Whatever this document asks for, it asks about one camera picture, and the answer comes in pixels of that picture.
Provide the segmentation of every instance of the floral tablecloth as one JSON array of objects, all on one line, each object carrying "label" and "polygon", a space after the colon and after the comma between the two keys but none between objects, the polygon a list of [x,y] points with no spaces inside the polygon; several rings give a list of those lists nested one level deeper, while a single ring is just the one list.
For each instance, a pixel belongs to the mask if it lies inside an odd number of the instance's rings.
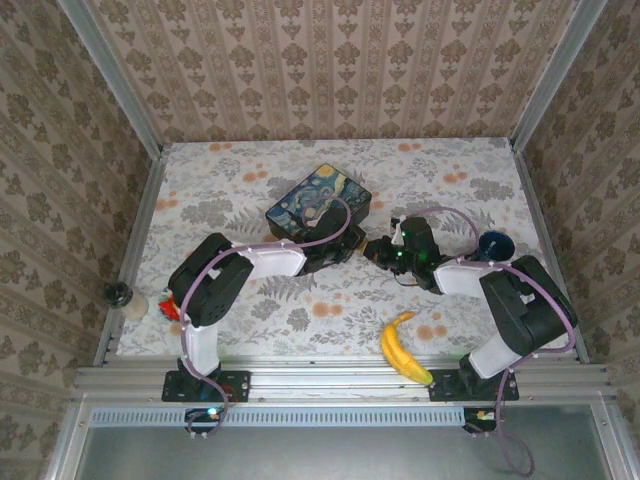
[{"label": "floral tablecloth", "polygon": [[[318,166],[329,163],[373,194],[360,224],[389,234],[391,216],[433,205],[466,212],[481,231],[500,229],[516,255],[542,258],[506,139],[326,140],[185,143],[172,147],[142,256],[137,287],[149,313],[127,320],[118,355],[178,355],[179,326],[157,307],[169,276],[210,233],[232,241],[273,239],[264,212]],[[428,217],[443,253],[472,244],[453,214]],[[383,326],[399,312],[414,354],[463,354],[495,332],[484,301],[402,287],[356,253],[345,264],[299,278],[245,285],[220,322],[223,356],[380,356]]]}]

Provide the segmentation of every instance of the gray floor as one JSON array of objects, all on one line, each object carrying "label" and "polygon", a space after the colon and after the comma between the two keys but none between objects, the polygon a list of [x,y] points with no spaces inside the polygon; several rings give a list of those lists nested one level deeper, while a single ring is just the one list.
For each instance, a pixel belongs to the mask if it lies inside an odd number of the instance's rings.
[{"label": "gray floor", "polygon": [[[512,407],[505,428],[533,450],[534,479],[610,478],[588,409]],[[457,428],[228,428],[194,441],[176,428],[101,428],[86,445],[82,480],[517,478],[495,438]]]}]

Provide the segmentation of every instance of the damask wallpaper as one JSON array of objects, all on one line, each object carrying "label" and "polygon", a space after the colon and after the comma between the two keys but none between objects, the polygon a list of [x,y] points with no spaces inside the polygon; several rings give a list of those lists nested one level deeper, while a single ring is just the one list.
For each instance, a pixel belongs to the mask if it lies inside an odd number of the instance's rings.
[{"label": "damask wallpaper", "polygon": [[0,478],[46,467],[147,171],[56,2],[0,1]]},{"label": "damask wallpaper", "polygon": [[577,0],[88,0],[165,142],[508,136]]},{"label": "damask wallpaper", "polygon": [[637,446],[639,28],[640,2],[608,3],[525,149],[587,347],[611,365]]}]

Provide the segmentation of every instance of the yellow banana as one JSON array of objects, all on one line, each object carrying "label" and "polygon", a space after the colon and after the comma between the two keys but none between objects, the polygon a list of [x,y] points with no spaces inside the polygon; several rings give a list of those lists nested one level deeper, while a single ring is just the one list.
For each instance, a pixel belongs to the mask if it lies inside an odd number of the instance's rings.
[{"label": "yellow banana", "polygon": [[403,377],[423,385],[430,385],[433,376],[413,356],[407,352],[398,339],[397,327],[402,322],[413,318],[415,313],[405,312],[387,325],[380,338],[382,353],[396,371]]}]

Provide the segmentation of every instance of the starry night print box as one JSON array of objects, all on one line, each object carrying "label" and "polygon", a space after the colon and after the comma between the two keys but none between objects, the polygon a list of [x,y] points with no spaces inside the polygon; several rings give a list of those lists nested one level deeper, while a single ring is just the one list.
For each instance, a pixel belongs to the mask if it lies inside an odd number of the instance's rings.
[{"label": "starry night print box", "polygon": [[347,202],[354,225],[369,214],[371,193],[325,163],[267,210],[271,233],[278,238],[295,240],[303,227],[301,219],[304,218],[307,222],[318,220],[333,202],[331,198],[317,202],[314,200],[331,196]]}]

